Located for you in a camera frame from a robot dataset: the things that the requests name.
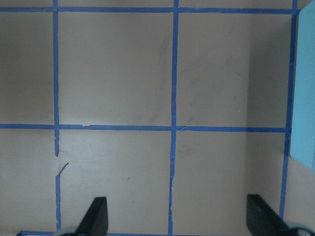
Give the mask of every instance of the light blue panel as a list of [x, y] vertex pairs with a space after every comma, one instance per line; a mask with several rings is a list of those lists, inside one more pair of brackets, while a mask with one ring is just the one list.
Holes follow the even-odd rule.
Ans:
[[299, 15], [290, 154], [315, 171], [315, 1]]

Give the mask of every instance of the gray floor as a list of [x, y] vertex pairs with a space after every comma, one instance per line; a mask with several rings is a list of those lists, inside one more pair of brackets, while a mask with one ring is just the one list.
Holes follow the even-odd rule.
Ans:
[[[300, 0], [299, 8], [309, 1]], [[49, 6], [8, 1], [0, 6]], [[172, 0], [60, 6], [172, 7]], [[291, 0], [181, 0], [290, 9]], [[59, 14], [60, 124], [171, 125], [172, 13]], [[0, 123], [54, 124], [52, 13], [0, 13]], [[177, 125], [285, 127], [291, 16], [181, 13]], [[0, 129], [0, 234], [77, 225], [108, 197], [109, 232], [167, 234], [170, 131]], [[279, 211], [284, 134], [178, 131], [175, 235], [249, 235], [245, 198]], [[289, 158], [284, 219], [315, 229], [315, 173]]]

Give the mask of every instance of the blue tape line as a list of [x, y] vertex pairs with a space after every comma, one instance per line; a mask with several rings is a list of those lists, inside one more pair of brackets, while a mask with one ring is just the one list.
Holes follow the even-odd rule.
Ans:
[[16, 236], [36, 235], [36, 236], [51, 236], [54, 232], [41, 231], [20, 231]]
[[58, 7], [58, 0], [53, 0], [53, 7], [54, 8]]
[[65, 164], [62, 169], [56, 175], [56, 219], [57, 219], [57, 230], [61, 229], [61, 192], [60, 192], [60, 175], [69, 163]]
[[265, 8], [191, 8], [180, 7], [179, 13], [292, 14], [292, 9]]
[[58, 12], [53, 13], [55, 156], [59, 154]]
[[192, 7], [0, 7], [0, 12], [134, 12], [134, 13], [235, 13], [235, 14], [292, 14], [292, 9], [264, 8], [192, 8]]
[[[291, 20], [291, 43], [290, 43], [290, 66], [288, 79], [288, 95], [287, 95], [287, 109], [286, 109], [286, 128], [291, 128], [292, 123], [292, 104], [293, 104], [293, 86], [294, 86], [294, 68], [295, 68], [295, 44], [296, 44], [296, 30], [297, 30], [297, 0], [292, 0], [292, 20]], [[281, 196], [279, 216], [283, 219], [285, 209], [285, 195], [287, 182], [287, 169], [290, 148], [291, 132], [285, 134], [283, 168], [282, 168], [282, 182], [281, 182]]]
[[55, 129], [52, 124], [0, 124], [0, 129]]
[[171, 126], [61, 124], [60, 129], [170, 131]]
[[47, 11], [52, 12], [53, 7], [0, 7], [0, 12], [40, 12]]
[[285, 143], [284, 143], [284, 157], [283, 157], [280, 209], [279, 209], [279, 217], [281, 219], [284, 218], [287, 169], [288, 169], [289, 148], [290, 148], [290, 135], [291, 135], [291, 133], [289, 133], [289, 132], [287, 132], [285, 134]]
[[292, 0], [292, 9], [296, 10], [298, 5], [298, 0]]
[[[0, 129], [55, 129], [50, 124], [0, 124]], [[81, 124], [60, 124], [60, 129], [73, 130], [138, 130], [138, 131], [171, 131], [171, 126], [141, 126], [141, 125], [97, 125], [83, 126]], [[255, 132], [255, 133], [285, 133], [290, 128], [273, 127], [217, 127], [217, 126], [177, 126], [177, 131], [212, 131], [212, 132]]]
[[285, 133], [287, 131], [291, 131], [291, 129], [270, 127], [177, 126], [177, 131]]
[[[174, 0], [174, 6], [179, 6], [179, 1]], [[172, 97], [171, 97], [171, 150], [170, 150], [170, 181], [168, 196], [168, 235], [173, 235], [173, 180], [175, 177], [175, 153], [176, 153], [176, 90], [177, 90], [177, 51], [178, 51], [178, 27], [179, 13], [174, 12], [173, 16], [173, 46], [172, 46]]]
[[135, 13], [172, 13], [173, 7], [74, 7], [62, 6], [60, 12], [135, 12]]
[[174, 0], [174, 8], [179, 8], [179, 0]]

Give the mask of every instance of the clamp jaw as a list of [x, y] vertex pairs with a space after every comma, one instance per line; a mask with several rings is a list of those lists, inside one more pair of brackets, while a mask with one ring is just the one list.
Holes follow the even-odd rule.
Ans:
[[315, 236], [304, 228], [289, 228], [258, 195], [247, 195], [246, 224], [252, 236]]
[[94, 198], [78, 228], [67, 228], [54, 236], [105, 236], [108, 230], [106, 197]]

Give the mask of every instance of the blue painter's tape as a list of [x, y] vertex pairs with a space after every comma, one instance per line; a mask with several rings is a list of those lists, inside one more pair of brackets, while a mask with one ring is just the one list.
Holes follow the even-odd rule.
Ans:
[[62, 6], [60, 12], [135, 12], [135, 13], [172, 13], [173, 7], [74, 7]]
[[297, 4], [298, 3], [298, 0], [292, 0], [292, 9], [293, 10], [296, 10], [297, 9]]
[[60, 129], [170, 131], [171, 126], [61, 124]]
[[[177, 9], [179, 1], [174, 0], [174, 8]], [[168, 196], [168, 235], [173, 235], [173, 180], [175, 177], [175, 153], [176, 153], [176, 92], [177, 92], [177, 56], [178, 56], [178, 27], [179, 13], [174, 11], [173, 16], [173, 45], [172, 45], [172, 90], [171, 90], [171, 150], [170, 150], [170, 181]]]
[[235, 13], [235, 14], [292, 14], [291, 9], [258, 9], [258, 8], [192, 8], [192, 7], [0, 7], [0, 12], [135, 12], [135, 13]]
[[291, 129], [268, 127], [212, 127], [212, 126], [177, 126], [177, 131], [212, 131], [212, 132], [254, 132], [285, 133]]
[[57, 230], [61, 229], [61, 192], [60, 192], [60, 175], [69, 163], [65, 164], [62, 169], [56, 175], [56, 219], [57, 219]]
[[180, 7], [180, 13], [234, 13], [234, 14], [284, 14], [291, 15], [292, 9], [261, 9], [261, 8], [191, 8]]
[[283, 157], [283, 168], [282, 168], [282, 181], [281, 181], [281, 194], [280, 194], [280, 209], [279, 216], [284, 218], [284, 208], [285, 208], [285, 194], [286, 194], [286, 181], [287, 181], [287, 168], [289, 160], [289, 147], [290, 147], [290, 133], [285, 134], [284, 143], [284, 157]]
[[0, 124], [0, 129], [55, 129], [51, 124]]
[[40, 12], [48, 11], [52, 12], [53, 7], [0, 7], [0, 12]]
[[58, 12], [53, 13], [55, 156], [59, 155]]
[[[293, 103], [293, 80], [294, 80], [294, 66], [295, 66], [295, 43], [296, 43], [296, 23], [297, 23], [297, 0], [292, 0], [292, 20], [291, 20], [291, 40], [290, 40], [290, 66], [289, 66], [289, 79], [288, 79], [288, 95], [287, 95], [287, 108], [286, 108], [286, 128], [291, 127], [292, 120], [292, 103]], [[280, 209], [279, 216], [284, 218], [285, 196], [286, 196], [286, 182], [287, 182], [287, 169], [289, 159], [291, 132], [285, 133], [283, 167], [282, 167], [282, 182], [280, 194]]]
[[53, 0], [53, 7], [58, 7], [58, 0]]
[[16, 236], [36, 235], [36, 236], [51, 236], [54, 232], [41, 232], [41, 231], [21, 231]]
[[174, 0], [174, 7], [178, 8], [179, 7], [179, 0]]

